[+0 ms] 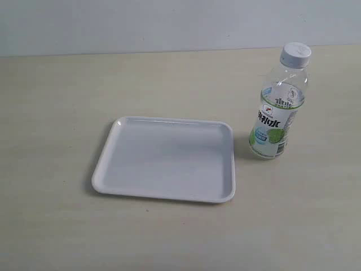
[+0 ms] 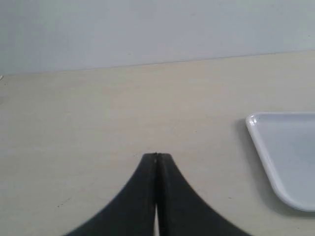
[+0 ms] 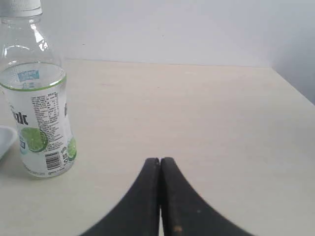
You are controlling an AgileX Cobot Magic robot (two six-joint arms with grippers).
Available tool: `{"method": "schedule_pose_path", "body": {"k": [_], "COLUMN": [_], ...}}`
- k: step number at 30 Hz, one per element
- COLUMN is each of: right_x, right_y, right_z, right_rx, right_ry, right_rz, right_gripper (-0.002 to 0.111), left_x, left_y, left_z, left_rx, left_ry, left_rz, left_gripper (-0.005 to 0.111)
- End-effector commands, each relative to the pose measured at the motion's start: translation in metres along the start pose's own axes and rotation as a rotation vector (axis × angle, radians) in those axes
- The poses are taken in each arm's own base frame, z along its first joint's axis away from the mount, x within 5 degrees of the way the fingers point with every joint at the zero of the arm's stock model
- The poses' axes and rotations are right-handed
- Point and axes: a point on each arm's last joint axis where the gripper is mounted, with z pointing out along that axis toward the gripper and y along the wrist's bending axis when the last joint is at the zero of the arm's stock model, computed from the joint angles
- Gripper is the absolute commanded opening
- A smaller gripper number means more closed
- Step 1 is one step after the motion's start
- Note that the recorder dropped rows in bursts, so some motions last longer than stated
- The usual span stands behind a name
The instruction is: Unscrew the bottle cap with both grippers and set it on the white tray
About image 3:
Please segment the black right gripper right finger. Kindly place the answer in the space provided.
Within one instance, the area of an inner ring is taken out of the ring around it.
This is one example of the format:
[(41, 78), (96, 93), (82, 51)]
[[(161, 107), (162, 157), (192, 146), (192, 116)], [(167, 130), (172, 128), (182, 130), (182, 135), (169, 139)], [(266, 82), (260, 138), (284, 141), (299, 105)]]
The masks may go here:
[(165, 236), (249, 236), (210, 205), (186, 180), (175, 160), (160, 164), (160, 208)]

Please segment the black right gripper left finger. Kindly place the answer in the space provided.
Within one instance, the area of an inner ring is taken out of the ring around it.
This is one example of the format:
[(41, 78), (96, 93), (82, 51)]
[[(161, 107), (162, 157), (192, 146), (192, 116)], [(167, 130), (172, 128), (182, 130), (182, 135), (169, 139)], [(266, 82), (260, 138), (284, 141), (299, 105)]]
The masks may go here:
[(157, 236), (160, 206), (158, 200), (160, 163), (147, 158), (131, 188), (84, 236)]

